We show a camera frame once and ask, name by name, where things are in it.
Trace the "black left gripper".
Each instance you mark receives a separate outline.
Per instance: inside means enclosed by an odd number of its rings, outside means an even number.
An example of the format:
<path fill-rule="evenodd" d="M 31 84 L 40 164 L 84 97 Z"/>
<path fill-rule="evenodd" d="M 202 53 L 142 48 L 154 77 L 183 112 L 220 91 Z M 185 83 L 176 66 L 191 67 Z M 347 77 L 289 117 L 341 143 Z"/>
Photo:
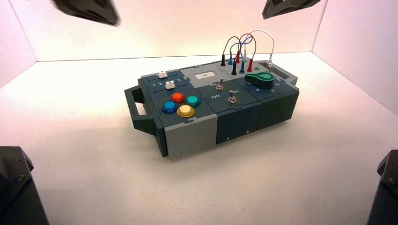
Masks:
<path fill-rule="evenodd" d="M 112 26 L 120 22 L 113 0 L 53 0 L 53 3 L 70 16 Z"/>

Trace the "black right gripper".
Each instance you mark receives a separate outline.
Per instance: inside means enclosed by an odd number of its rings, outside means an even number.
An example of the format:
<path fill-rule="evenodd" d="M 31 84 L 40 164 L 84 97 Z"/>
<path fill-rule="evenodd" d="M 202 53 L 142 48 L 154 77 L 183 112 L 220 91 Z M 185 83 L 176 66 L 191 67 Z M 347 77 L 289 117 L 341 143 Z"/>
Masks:
<path fill-rule="evenodd" d="M 267 0 L 262 11 L 263 19 L 309 8 L 320 0 Z"/>

